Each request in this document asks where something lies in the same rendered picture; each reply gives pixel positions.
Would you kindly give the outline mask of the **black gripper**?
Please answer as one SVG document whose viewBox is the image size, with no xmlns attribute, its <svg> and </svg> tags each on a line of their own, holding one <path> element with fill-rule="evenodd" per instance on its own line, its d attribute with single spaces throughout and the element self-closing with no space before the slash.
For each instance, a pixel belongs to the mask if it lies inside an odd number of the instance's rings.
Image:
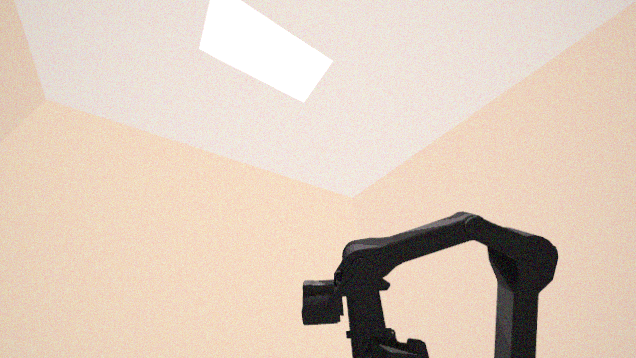
<svg viewBox="0 0 636 358">
<path fill-rule="evenodd" d="M 366 329 L 366 327 L 371 327 Z M 349 331 L 346 331 L 346 339 L 351 340 L 352 358 L 361 358 L 361 345 L 364 337 L 388 336 L 385 321 L 359 321 L 349 323 Z"/>
</svg>

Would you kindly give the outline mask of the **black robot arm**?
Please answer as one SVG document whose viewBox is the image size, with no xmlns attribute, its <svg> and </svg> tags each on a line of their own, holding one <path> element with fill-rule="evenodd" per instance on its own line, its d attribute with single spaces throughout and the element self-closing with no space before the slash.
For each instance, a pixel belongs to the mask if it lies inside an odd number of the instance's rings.
<svg viewBox="0 0 636 358">
<path fill-rule="evenodd" d="M 540 292 L 554 278 L 558 250 L 547 239 L 490 222 L 460 211 L 452 216 L 389 236 L 347 243 L 334 279 L 304 280 L 302 321 L 307 325 L 348 321 L 384 321 L 380 290 L 390 282 L 384 276 L 399 264 L 470 240 L 488 247 L 497 278 L 494 358 L 536 358 Z M 393 333 L 394 332 L 394 333 Z M 429 358 L 426 344 L 417 338 L 364 337 L 361 358 Z"/>
</svg>

